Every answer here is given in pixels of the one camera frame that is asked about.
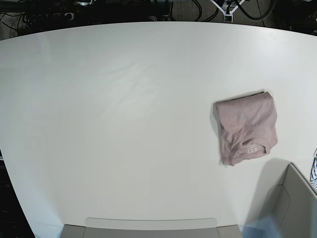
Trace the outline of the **mauve pink T-shirt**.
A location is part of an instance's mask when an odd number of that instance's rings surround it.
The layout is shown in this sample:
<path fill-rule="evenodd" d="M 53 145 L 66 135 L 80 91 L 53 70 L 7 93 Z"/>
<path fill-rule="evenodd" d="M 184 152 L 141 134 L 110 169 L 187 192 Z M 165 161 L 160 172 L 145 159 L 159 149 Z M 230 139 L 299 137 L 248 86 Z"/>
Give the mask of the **mauve pink T-shirt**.
<path fill-rule="evenodd" d="M 277 112 L 269 92 L 216 102 L 215 109 L 224 165 L 263 157 L 278 143 Z"/>

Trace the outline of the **grey bin bottom edge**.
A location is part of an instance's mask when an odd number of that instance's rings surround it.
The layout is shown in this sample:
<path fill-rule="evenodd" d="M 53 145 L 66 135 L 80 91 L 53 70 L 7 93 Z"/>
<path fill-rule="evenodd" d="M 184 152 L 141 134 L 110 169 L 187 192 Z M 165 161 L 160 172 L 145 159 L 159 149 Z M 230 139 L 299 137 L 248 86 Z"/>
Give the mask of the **grey bin bottom edge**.
<path fill-rule="evenodd" d="M 61 238 L 241 238 L 237 225 L 218 227 L 215 218 L 120 220 L 86 218 L 84 226 L 64 225 Z"/>

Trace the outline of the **blue translucent sheet corner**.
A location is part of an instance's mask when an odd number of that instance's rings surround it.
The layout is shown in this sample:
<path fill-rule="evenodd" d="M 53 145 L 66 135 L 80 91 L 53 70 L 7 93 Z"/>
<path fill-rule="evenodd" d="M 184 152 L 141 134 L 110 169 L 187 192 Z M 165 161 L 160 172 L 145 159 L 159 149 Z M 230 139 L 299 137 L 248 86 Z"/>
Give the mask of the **blue translucent sheet corner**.
<path fill-rule="evenodd" d="M 277 222 L 272 216 L 263 217 L 240 227 L 243 238 L 281 238 Z"/>

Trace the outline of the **grey cardboard box right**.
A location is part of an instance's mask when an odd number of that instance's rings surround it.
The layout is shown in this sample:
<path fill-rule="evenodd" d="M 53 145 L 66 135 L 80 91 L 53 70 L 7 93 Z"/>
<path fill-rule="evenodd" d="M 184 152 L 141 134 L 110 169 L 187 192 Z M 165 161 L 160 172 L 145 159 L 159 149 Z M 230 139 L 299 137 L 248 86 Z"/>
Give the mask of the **grey cardboard box right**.
<path fill-rule="evenodd" d="M 317 236 L 317 192 L 295 164 L 288 165 L 282 184 L 267 194 L 260 218 L 272 216 L 282 238 Z"/>

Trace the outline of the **blue striped cloth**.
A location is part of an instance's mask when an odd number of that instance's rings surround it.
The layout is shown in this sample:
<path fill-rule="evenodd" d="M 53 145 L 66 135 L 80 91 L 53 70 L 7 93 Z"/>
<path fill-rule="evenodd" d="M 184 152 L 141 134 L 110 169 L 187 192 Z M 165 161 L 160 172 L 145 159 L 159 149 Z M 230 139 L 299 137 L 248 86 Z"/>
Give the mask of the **blue striped cloth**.
<path fill-rule="evenodd" d="M 310 184 L 317 191 L 317 150 L 314 153 L 314 161 L 311 168 Z"/>

